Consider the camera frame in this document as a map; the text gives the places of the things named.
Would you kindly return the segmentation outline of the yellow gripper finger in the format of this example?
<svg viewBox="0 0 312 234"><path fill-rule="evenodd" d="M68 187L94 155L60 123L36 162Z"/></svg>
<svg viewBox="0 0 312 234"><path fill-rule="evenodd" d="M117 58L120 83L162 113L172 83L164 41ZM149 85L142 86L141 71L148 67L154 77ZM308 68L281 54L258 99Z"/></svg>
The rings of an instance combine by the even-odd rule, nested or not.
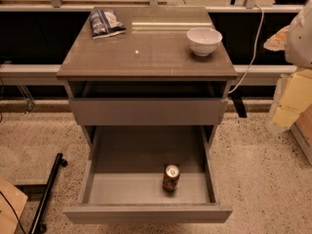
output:
<svg viewBox="0 0 312 234"><path fill-rule="evenodd" d="M302 69L287 78L286 87L272 122L289 128L312 103L312 70Z"/></svg>
<svg viewBox="0 0 312 234"><path fill-rule="evenodd" d="M267 39L265 43L263 44L263 47L266 50L273 51L273 52L284 51L288 32L289 32L289 26L287 25L281 28L278 32L272 35L269 39Z"/></svg>

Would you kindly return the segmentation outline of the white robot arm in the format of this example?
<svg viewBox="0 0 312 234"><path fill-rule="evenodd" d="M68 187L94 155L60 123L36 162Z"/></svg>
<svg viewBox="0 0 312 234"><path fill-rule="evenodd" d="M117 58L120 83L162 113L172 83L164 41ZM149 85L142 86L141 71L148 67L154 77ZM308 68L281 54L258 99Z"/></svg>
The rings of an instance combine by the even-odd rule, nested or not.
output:
<svg viewBox="0 0 312 234"><path fill-rule="evenodd" d="M296 72L289 77L283 75L278 81L270 109L268 129L282 133L312 104L312 0L263 47L284 51L286 61L296 66Z"/></svg>

